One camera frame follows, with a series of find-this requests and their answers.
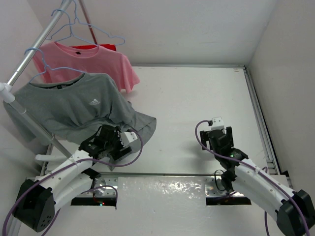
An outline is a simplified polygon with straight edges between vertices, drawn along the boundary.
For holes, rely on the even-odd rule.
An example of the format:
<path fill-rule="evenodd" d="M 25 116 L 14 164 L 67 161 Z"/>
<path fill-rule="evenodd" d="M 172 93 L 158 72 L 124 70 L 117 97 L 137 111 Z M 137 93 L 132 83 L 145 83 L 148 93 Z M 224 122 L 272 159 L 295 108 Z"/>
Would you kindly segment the grey t shirt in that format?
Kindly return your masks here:
<path fill-rule="evenodd" d="M 65 83 L 26 84 L 16 100 L 50 133 L 81 144 L 100 126 L 135 129 L 143 143 L 153 136 L 157 120 L 137 112 L 107 74 L 84 73 Z"/>

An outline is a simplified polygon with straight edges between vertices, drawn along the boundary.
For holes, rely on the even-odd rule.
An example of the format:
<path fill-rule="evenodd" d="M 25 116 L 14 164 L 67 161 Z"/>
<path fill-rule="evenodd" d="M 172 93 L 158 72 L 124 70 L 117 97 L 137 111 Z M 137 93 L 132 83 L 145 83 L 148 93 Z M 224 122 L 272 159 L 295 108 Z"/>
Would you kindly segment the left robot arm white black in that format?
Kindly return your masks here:
<path fill-rule="evenodd" d="M 63 163 L 37 180 L 21 185 L 10 214 L 35 232 L 45 230 L 62 206 L 91 188 L 100 174 L 92 165 L 105 157 L 121 158 L 132 152 L 131 143 L 141 140 L 133 129 L 101 126 Z"/>

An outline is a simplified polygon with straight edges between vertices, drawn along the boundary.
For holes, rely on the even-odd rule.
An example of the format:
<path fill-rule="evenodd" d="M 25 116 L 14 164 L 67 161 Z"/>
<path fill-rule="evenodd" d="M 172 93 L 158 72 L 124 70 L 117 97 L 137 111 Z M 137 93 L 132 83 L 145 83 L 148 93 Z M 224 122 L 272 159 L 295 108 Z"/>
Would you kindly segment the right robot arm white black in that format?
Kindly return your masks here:
<path fill-rule="evenodd" d="M 232 128 L 201 131 L 198 140 L 211 152 L 225 172 L 221 184 L 226 192 L 239 192 L 258 205 L 286 236 L 308 236 L 315 225 L 315 207 L 310 195 L 282 185 L 241 150 L 234 147 Z"/>

